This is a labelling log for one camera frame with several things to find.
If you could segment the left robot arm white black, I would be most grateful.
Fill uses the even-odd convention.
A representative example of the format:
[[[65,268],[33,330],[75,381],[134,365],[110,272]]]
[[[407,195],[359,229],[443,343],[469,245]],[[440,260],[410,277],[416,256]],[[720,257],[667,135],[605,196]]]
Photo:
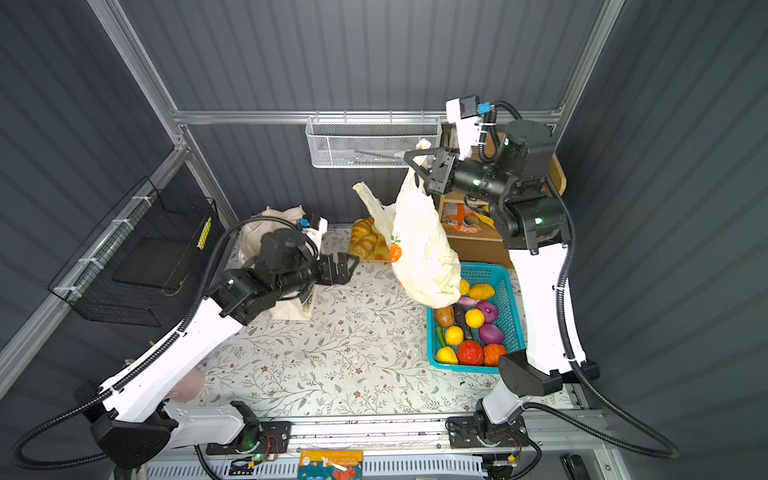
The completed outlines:
[[[291,222],[258,215],[248,222],[278,227],[263,236],[255,262],[217,271],[230,238],[247,222],[227,228],[211,249],[200,286],[180,322],[83,403],[22,434],[10,450],[15,466],[50,471],[110,460],[116,467],[130,470],[167,449],[239,442],[244,431],[257,430],[257,417],[243,403],[234,402],[221,411],[195,408],[173,414],[166,408],[168,395],[201,359],[261,313],[281,301],[299,298],[317,285],[349,283],[360,259],[344,252],[321,253],[326,222],[320,217]],[[55,461],[24,454],[24,447],[33,439],[80,414],[91,421],[99,453]]]

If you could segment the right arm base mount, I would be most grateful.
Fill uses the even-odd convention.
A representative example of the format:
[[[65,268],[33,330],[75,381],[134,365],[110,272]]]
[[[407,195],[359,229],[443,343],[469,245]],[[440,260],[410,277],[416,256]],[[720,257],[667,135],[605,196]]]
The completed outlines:
[[[521,449],[530,445],[522,429],[520,419],[512,423],[493,424],[484,416],[453,416],[445,421],[452,449],[506,448]]]

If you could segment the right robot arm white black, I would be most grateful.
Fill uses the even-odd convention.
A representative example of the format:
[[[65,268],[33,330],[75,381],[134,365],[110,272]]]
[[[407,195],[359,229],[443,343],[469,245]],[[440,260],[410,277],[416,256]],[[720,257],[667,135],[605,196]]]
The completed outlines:
[[[419,186],[432,194],[453,191],[484,202],[518,277],[526,316],[527,348],[505,354],[501,379],[475,415],[477,437],[494,443],[501,425],[526,410],[558,417],[619,448],[654,458],[675,459],[678,448],[664,435],[607,399],[591,384],[599,367],[587,359],[575,326],[569,271],[576,252],[574,222],[549,175],[556,139],[549,127],[527,120],[506,101],[481,102],[475,95],[447,101],[456,149],[427,150],[420,166],[406,152]],[[653,449],[602,433],[536,402],[536,397],[577,382],[620,419],[659,443]]]

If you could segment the teal plastic basket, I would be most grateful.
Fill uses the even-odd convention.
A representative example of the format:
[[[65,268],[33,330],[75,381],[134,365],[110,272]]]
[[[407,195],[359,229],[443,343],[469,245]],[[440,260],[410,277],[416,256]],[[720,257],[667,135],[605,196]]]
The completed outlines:
[[[461,277],[467,280],[471,286],[475,284],[488,284],[495,290],[495,295],[489,302],[498,310],[498,317],[492,323],[504,334],[503,345],[508,353],[515,353],[526,348],[524,328],[518,313],[515,289],[510,278],[510,272],[501,265],[462,262]],[[429,363],[437,369],[462,373],[498,374],[496,366],[474,365],[449,365],[437,361],[437,353],[442,348],[436,328],[436,311],[426,308],[426,351]]]

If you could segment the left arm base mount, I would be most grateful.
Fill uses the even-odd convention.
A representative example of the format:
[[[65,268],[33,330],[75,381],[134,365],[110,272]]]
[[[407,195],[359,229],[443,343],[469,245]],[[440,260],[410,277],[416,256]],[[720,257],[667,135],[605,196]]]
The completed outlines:
[[[247,424],[243,431],[228,444],[210,443],[207,455],[251,455],[261,459],[287,451],[293,424],[287,421],[266,421],[258,426]]]

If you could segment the beige canvas tote bag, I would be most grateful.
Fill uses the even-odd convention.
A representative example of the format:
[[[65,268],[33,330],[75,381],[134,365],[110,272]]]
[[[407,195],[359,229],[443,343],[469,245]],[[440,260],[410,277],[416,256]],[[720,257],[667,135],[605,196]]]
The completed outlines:
[[[267,269],[279,276],[298,269],[309,258],[311,250],[305,243],[301,229],[295,226],[303,219],[305,211],[301,205],[279,211],[267,207],[260,215],[274,217],[290,223],[260,221],[251,222],[241,228],[238,244],[238,260],[243,268],[256,266],[261,273]],[[279,300],[269,310],[274,320],[309,321],[314,309],[314,288],[304,289],[297,298],[287,292],[288,300]]]

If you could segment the cream plastic grocery bag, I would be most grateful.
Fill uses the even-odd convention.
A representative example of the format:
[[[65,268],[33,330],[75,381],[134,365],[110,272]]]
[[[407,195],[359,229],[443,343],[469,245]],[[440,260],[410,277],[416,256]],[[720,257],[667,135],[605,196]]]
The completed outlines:
[[[455,303],[460,298],[460,260],[417,171],[407,170],[395,202],[387,206],[363,182],[353,190],[384,236],[392,271],[408,297],[430,308]]]

